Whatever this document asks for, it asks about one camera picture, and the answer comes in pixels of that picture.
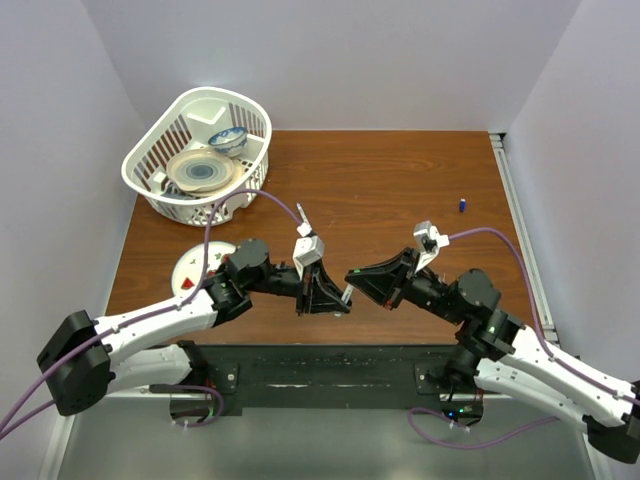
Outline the white green pen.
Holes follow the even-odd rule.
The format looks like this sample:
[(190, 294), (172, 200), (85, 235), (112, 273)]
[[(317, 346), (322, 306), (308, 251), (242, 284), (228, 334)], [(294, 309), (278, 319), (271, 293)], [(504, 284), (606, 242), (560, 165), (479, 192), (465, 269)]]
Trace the white green pen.
[(345, 304), (345, 305), (350, 305), (351, 304), (351, 297), (353, 294), (353, 286), (348, 284), (346, 286), (346, 288), (344, 289), (344, 292), (341, 296), (341, 301)]

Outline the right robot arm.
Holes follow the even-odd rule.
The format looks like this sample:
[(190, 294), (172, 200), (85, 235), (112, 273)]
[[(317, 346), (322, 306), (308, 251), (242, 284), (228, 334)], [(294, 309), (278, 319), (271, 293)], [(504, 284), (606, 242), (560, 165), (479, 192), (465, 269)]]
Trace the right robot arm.
[(345, 279), (388, 310), (407, 301), (458, 326), (444, 368), (452, 390), (477, 386), (527, 402), (575, 426), (609, 458), (638, 461), (638, 383), (598, 371), (502, 310), (501, 294), (482, 270), (445, 283), (430, 260), (406, 248), (385, 262), (350, 270)]

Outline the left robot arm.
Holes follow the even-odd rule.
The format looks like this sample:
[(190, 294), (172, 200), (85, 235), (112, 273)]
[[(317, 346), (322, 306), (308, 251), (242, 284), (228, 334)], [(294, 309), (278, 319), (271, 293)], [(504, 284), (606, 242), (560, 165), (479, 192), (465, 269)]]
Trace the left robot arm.
[(58, 413), (81, 413), (109, 393), (147, 383), (200, 390), (206, 362), (193, 347), (163, 341), (238, 318), (253, 292), (294, 299), (297, 315), (349, 313), (351, 293), (329, 277), (323, 254), (318, 237), (300, 238), (293, 263), (274, 264), (264, 241), (244, 240), (186, 293), (120, 315), (68, 315), (37, 357)]

